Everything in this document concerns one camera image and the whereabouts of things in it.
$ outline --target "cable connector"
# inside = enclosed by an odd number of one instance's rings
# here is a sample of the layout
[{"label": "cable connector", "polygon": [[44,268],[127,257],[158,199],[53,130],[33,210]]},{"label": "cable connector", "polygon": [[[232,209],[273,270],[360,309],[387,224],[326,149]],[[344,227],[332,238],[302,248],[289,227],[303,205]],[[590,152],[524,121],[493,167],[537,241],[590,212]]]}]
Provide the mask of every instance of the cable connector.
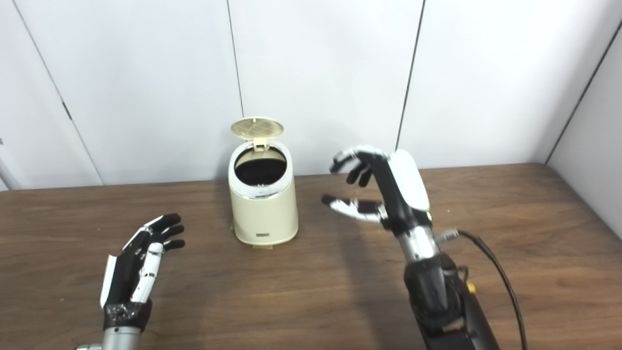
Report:
[{"label": "cable connector", "polygon": [[452,239],[458,237],[459,235],[460,233],[458,232],[458,229],[447,230],[440,235],[434,236],[434,243],[436,243],[437,245],[440,245],[442,243],[451,241]]}]

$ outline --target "black cable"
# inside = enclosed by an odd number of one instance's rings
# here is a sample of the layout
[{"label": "black cable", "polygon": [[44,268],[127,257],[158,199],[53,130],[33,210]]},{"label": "black cable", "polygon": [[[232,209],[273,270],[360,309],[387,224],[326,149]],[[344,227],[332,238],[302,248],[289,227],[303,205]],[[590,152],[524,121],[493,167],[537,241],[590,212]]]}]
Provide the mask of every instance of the black cable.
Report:
[{"label": "black cable", "polygon": [[467,281],[468,281],[468,266],[458,266],[458,271],[464,273],[464,277],[462,278],[462,282],[464,282],[466,284]]},{"label": "black cable", "polygon": [[503,267],[499,263],[499,260],[495,257],[494,253],[488,246],[484,243],[484,241],[465,231],[458,231],[458,233],[465,238],[470,239],[494,264],[494,267],[497,268],[499,274],[501,275],[501,279],[503,279],[503,284],[508,290],[509,297],[512,299],[512,305],[514,306],[514,312],[516,313],[516,322],[518,323],[518,332],[521,335],[521,347],[522,350],[527,350],[527,335],[525,334],[525,324],[522,321],[521,309],[518,306],[518,299],[516,298],[516,294],[514,294],[514,290],[512,289],[512,285],[508,280],[508,276],[503,271]]}]

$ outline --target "wooden table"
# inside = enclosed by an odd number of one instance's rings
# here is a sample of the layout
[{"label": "wooden table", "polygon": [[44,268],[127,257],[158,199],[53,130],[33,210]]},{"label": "wooden table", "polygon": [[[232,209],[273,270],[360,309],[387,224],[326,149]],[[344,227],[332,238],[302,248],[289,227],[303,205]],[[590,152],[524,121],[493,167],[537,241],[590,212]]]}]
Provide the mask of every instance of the wooden table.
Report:
[{"label": "wooden table", "polygon": [[[538,164],[422,172],[437,232],[482,236],[519,296],[531,349],[620,349],[622,242]],[[296,179],[300,232],[258,250],[230,231],[224,181],[0,194],[0,349],[101,341],[106,255],[139,225],[183,217],[141,349],[423,349],[402,282],[404,258],[378,225],[340,216],[320,195],[379,198],[343,176]],[[469,241],[443,246],[471,280],[503,349],[519,349],[493,266]]]}]

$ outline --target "black robotic finger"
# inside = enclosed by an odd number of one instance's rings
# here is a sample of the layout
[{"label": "black robotic finger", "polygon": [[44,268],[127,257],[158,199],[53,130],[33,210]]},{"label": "black robotic finger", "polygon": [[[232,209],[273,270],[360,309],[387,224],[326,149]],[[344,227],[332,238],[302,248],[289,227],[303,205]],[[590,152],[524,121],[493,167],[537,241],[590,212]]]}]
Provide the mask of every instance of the black robotic finger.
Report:
[{"label": "black robotic finger", "polygon": [[183,225],[175,225],[162,231],[162,240],[167,240],[174,235],[181,234],[184,230]]},{"label": "black robotic finger", "polygon": [[340,153],[333,158],[333,165],[330,166],[330,173],[335,174],[341,170],[345,164],[347,164],[352,159],[355,159],[356,156],[354,153]]},{"label": "black robotic finger", "polygon": [[177,213],[166,214],[147,224],[154,231],[162,231],[167,227],[177,225],[182,221],[182,217]]},{"label": "black robotic finger", "polygon": [[361,179],[358,181],[358,185],[360,187],[366,187],[369,184],[369,180],[371,180],[372,175],[371,168],[368,168],[362,175]]},{"label": "black robotic finger", "polygon": [[358,201],[357,208],[361,214],[377,214],[382,205],[380,201]]},{"label": "black robotic finger", "polygon": [[172,250],[172,249],[184,248],[186,246],[186,241],[184,241],[183,239],[170,240],[170,241],[164,242],[163,246],[164,246],[164,251],[168,252],[169,250]]},{"label": "black robotic finger", "polygon": [[367,168],[367,164],[365,163],[359,163],[357,166],[355,166],[354,169],[352,169],[348,174],[348,177],[346,178],[346,183],[350,185],[355,183],[358,179],[358,176],[363,170],[365,170],[365,168]]}]

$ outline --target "silver metal forearm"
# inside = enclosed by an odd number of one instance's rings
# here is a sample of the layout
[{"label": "silver metal forearm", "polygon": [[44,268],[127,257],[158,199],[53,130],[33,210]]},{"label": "silver metal forearm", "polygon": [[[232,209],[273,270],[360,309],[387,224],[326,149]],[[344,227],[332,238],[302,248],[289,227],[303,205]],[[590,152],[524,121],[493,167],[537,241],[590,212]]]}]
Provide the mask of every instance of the silver metal forearm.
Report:
[{"label": "silver metal forearm", "polygon": [[104,331],[101,350],[138,350],[141,330],[136,327],[113,327]]},{"label": "silver metal forearm", "polygon": [[407,263],[431,258],[438,254],[439,247],[434,242],[434,233],[429,226],[417,226],[397,236]]}]

